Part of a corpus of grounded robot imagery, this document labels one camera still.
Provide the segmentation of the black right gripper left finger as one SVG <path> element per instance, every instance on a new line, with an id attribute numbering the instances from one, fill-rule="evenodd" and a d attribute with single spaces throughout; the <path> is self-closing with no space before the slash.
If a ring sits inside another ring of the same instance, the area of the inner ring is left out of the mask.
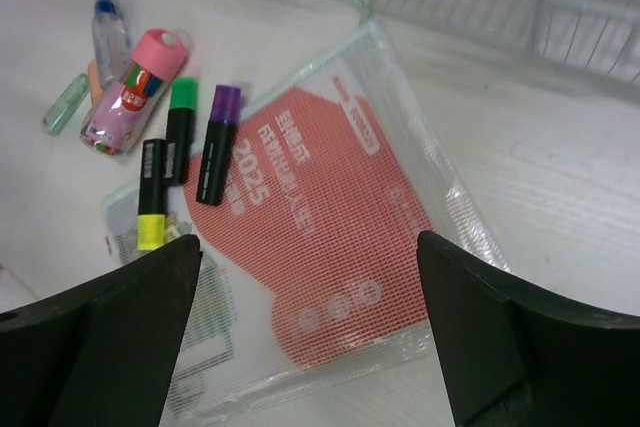
<path id="1" fill-rule="evenodd" d="M 201 257 L 199 239 L 183 235 L 2 313 L 2 425 L 158 425 Z"/>

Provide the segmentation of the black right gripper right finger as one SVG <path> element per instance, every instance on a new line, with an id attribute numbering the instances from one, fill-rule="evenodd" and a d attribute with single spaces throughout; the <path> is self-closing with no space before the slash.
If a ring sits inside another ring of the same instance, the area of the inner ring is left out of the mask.
<path id="1" fill-rule="evenodd" d="M 638 317 L 548 291 L 430 231 L 417 262 L 455 425 L 638 425 Z"/>

